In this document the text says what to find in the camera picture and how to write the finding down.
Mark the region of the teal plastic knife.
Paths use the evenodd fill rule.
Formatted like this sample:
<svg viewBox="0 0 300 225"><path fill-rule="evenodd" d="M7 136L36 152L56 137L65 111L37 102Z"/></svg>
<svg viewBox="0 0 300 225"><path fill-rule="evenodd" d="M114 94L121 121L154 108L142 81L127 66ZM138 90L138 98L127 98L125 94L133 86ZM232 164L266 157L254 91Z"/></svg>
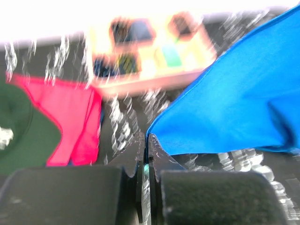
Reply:
<svg viewBox="0 0 300 225"><path fill-rule="evenodd" d="M148 164L146 164L144 166L144 174L149 175L149 165Z"/></svg>

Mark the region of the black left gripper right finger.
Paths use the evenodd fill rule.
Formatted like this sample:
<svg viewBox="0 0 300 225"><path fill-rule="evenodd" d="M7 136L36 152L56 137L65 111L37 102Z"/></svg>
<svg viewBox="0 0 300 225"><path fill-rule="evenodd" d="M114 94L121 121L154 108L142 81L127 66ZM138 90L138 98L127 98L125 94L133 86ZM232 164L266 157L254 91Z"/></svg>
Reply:
<svg viewBox="0 0 300 225"><path fill-rule="evenodd" d="M285 225L269 182L256 172L191 171L148 137L154 225Z"/></svg>

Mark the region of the bright blue napkin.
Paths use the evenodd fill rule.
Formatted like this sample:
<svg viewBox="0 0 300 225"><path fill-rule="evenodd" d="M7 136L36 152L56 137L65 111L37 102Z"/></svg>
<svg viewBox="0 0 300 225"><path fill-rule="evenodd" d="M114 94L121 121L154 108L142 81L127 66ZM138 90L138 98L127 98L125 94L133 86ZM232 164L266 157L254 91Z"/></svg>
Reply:
<svg viewBox="0 0 300 225"><path fill-rule="evenodd" d="M254 29L151 124L170 155L300 146L300 8Z"/></svg>

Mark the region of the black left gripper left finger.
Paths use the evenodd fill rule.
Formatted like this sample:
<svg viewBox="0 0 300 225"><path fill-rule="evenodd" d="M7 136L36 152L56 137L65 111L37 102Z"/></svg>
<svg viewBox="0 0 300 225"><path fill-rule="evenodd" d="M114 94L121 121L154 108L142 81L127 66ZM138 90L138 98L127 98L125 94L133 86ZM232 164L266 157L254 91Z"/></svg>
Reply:
<svg viewBox="0 0 300 225"><path fill-rule="evenodd" d="M107 165L28 168L0 190L3 225L137 225L143 221L145 136Z"/></svg>

